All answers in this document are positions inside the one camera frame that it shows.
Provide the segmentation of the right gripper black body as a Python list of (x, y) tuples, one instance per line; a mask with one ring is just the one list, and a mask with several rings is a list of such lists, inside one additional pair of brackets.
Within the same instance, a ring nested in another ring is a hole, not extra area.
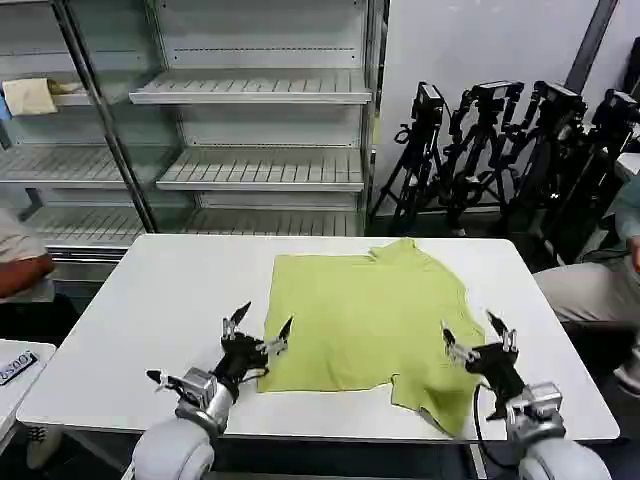
[(469, 373), (483, 376), (499, 401), (507, 401), (522, 393), (525, 383), (515, 369), (519, 353), (505, 351), (500, 343), (475, 347), (465, 361)]

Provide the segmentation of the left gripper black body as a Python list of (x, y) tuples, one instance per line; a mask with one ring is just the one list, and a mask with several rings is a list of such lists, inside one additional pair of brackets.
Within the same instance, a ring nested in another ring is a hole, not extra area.
[(221, 339), (223, 357), (213, 370), (216, 380), (238, 386), (247, 378), (260, 378), (268, 373), (268, 354), (264, 342), (243, 333)]

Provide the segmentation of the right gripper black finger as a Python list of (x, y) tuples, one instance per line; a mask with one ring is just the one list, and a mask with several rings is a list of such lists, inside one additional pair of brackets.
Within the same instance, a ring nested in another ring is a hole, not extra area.
[(494, 349), (500, 348), (503, 352), (506, 353), (517, 353), (518, 348), (516, 345), (516, 330), (509, 329), (504, 321), (491, 311), (487, 310), (486, 313), (491, 326), (499, 337), (499, 341), (490, 344), (490, 347), (493, 347)]
[(445, 353), (453, 362), (472, 363), (478, 359), (478, 353), (476, 351), (456, 341), (455, 336), (445, 321), (441, 322), (441, 329), (445, 343)]

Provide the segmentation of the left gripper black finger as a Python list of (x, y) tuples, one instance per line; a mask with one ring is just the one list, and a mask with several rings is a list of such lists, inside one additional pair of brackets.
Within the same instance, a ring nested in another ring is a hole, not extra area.
[(263, 340), (257, 346), (256, 350), (262, 355), (279, 355), (281, 352), (288, 348), (288, 338), (291, 331), (291, 326), (294, 317), (291, 316), (284, 326), (281, 328), (279, 334), (271, 340)]
[(222, 339), (234, 340), (236, 328), (247, 314), (251, 302), (247, 302), (243, 306), (239, 307), (229, 318), (224, 318), (222, 323)]

